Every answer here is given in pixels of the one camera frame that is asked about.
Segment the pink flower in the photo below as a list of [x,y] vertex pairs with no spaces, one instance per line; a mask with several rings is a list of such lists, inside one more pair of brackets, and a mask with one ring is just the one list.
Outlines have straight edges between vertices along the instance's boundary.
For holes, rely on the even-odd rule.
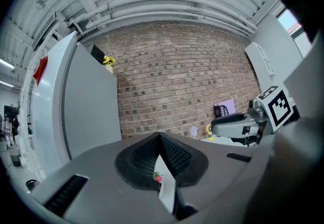
[[159,183],[162,183],[162,176],[157,175],[157,176],[155,177],[155,180],[157,180]]

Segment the brick wall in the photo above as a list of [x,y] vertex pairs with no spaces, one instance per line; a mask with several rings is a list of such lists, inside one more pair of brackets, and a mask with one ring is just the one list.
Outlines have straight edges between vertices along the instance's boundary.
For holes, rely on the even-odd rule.
[[111,31],[85,43],[117,59],[123,139],[150,131],[190,136],[215,118],[213,105],[234,99],[247,109],[259,92],[244,48],[249,40],[203,24],[152,22]]

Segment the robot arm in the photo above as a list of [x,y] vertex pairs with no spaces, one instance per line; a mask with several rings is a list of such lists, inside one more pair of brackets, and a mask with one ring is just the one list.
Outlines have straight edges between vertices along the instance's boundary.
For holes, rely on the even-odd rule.
[[250,114],[234,113],[212,121],[213,134],[233,139],[254,136],[258,129],[258,124]]

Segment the cable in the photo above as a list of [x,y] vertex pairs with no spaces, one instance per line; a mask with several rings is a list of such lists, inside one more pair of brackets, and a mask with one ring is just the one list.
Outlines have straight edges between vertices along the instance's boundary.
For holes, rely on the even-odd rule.
[[69,7],[70,7],[70,10],[71,10],[71,17],[73,18],[74,23],[76,24],[75,18],[73,17],[73,12],[72,12],[72,8],[71,8],[70,0],[67,0],[67,1],[68,1],[68,3],[69,3]]
[[11,164],[6,168],[6,172],[7,172],[8,168],[9,168],[12,164],[13,164],[13,163],[11,163]]

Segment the gray surface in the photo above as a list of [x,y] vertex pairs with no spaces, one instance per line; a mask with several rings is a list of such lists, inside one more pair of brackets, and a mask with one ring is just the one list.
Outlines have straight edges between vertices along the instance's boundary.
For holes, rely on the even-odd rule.
[[324,39],[317,34],[308,55],[299,67],[285,80],[300,117],[324,118]]
[[[284,126],[276,136],[265,137],[255,149],[170,134],[204,152],[209,160],[209,167],[197,185],[179,189],[185,204],[199,209],[179,222],[242,223],[246,217],[251,220],[260,216],[256,213],[261,214],[278,200],[282,201],[283,196],[309,175],[323,152],[321,134],[321,122],[300,120]],[[306,135],[309,137],[305,147]],[[177,222],[164,208],[156,191],[134,189],[116,173],[117,154],[147,136],[83,153],[37,186],[32,196],[44,205],[73,174],[80,174],[87,176],[89,181],[63,215],[65,220],[72,223]],[[252,159],[245,163],[226,158],[229,152]]]
[[208,169],[198,184],[180,189],[184,201],[198,210],[207,207],[215,198],[228,189],[251,163],[228,158],[226,155],[228,153],[237,153],[253,157],[256,152],[254,148],[207,143],[180,135],[173,135],[172,137],[201,150],[208,158]]
[[[134,220],[143,223],[153,220],[162,223],[173,222],[174,217],[162,205],[156,191],[134,189],[125,183],[115,170],[114,161],[117,154],[147,136],[112,143],[83,153],[51,178],[47,178],[33,191],[33,197],[44,205],[73,174],[80,174],[87,176],[89,181],[63,215],[64,219],[73,223],[106,223],[108,220],[112,223]],[[209,159],[209,167],[198,184],[180,188],[185,203],[199,210],[208,207],[218,196],[233,186],[238,178],[243,178],[244,171],[251,165],[227,158],[228,153],[247,156],[257,153],[257,149],[253,148],[212,144],[175,134],[171,136],[204,152]],[[263,151],[259,156],[265,157],[266,161],[268,153]],[[256,161],[254,164],[260,161],[259,158],[254,160]]]
[[63,215],[65,220],[72,223],[174,222],[174,217],[163,206],[156,191],[134,189],[115,170],[117,154],[147,136],[83,153],[44,180],[34,189],[32,196],[44,205],[73,174],[80,174],[89,180]]
[[79,44],[68,71],[64,122],[72,158],[122,139],[117,107],[117,78]]

